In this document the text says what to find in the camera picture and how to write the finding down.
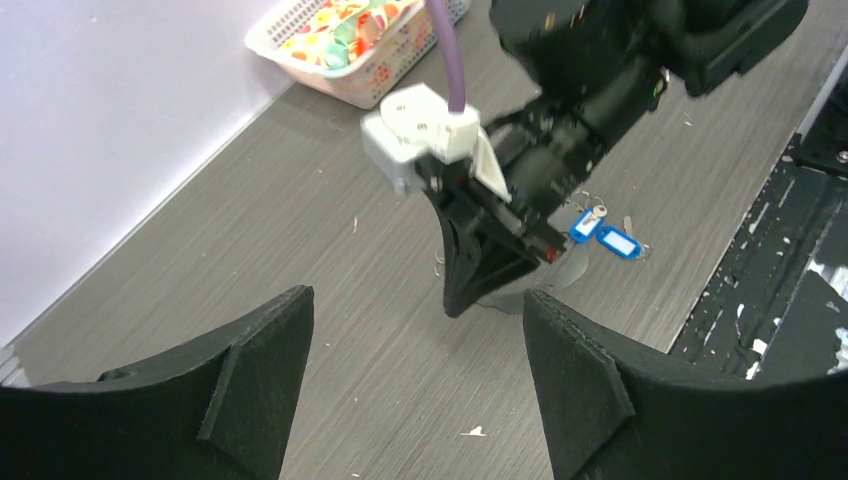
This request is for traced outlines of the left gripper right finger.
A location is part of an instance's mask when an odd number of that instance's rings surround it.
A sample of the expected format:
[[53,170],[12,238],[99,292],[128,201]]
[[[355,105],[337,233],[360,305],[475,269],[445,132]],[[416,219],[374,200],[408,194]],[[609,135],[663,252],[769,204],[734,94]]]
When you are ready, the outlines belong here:
[[540,290],[523,330],[557,479],[843,479],[847,376],[704,370]]

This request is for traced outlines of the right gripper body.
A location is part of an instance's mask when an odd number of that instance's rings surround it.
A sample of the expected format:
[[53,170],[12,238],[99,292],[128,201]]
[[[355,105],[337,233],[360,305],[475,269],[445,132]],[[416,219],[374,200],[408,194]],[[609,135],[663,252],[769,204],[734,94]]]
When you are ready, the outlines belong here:
[[481,162],[464,159],[447,166],[432,154],[417,161],[413,170],[446,228],[438,262],[554,262],[572,236],[552,226],[550,217],[570,202],[624,134],[655,109],[653,99],[577,104],[533,99],[495,118],[483,132],[506,132],[493,153],[507,199],[485,185]]

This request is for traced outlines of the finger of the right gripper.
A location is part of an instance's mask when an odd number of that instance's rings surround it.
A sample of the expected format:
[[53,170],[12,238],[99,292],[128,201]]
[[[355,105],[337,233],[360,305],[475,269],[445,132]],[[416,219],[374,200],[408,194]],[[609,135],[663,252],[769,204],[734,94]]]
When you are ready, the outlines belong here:
[[443,308],[457,318],[482,297],[540,266],[493,214],[465,194],[427,189],[443,238]]

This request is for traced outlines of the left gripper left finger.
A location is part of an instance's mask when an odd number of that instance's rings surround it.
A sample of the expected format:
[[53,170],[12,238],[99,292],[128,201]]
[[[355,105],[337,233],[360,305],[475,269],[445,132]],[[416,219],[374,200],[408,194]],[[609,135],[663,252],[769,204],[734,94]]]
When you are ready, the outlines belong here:
[[93,382],[1,390],[5,479],[276,479],[314,327],[297,285]]

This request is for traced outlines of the blue key tag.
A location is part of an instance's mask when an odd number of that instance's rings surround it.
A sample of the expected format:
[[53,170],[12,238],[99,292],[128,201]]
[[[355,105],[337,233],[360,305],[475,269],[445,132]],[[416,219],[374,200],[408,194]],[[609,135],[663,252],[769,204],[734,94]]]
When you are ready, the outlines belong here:
[[571,226],[569,230],[570,239],[575,244],[588,242],[603,225],[606,215],[607,208],[604,205],[588,207]]

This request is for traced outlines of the large metal keyring disc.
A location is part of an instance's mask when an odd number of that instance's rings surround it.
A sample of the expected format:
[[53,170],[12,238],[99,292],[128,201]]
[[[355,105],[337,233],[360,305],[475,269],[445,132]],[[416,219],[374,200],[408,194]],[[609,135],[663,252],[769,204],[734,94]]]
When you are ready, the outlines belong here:
[[[567,200],[553,213],[549,223],[560,233],[567,234],[584,213],[591,213],[595,207],[599,207],[603,213],[607,212],[607,207],[600,197],[585,190],[578,190],[574,199]],[[578,245],[568,238],[566,247],[568,251],[554,263],[541,264],[540,269],[530,277],[489,293],[474,305],[495,309],[507,315],[518,315],[523,312],[526,289],[541,289],[552,295],[561,293],[587,271],[589,264],[588,250],[584,245]]]

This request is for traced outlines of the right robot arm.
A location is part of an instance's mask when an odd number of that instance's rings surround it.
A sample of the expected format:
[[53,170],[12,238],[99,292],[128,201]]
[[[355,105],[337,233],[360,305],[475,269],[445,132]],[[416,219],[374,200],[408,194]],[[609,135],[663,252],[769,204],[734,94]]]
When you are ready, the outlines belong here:
[[754,68],[800,24],[804,1],[495,1],[501,49],[539,87],[523,107],[484,126],[499,198],[468,159],[417,166],[443,235],[443,307],[480,298],[555,261],[566,236],[550,216],[645,114],[671,77],[689,96]]

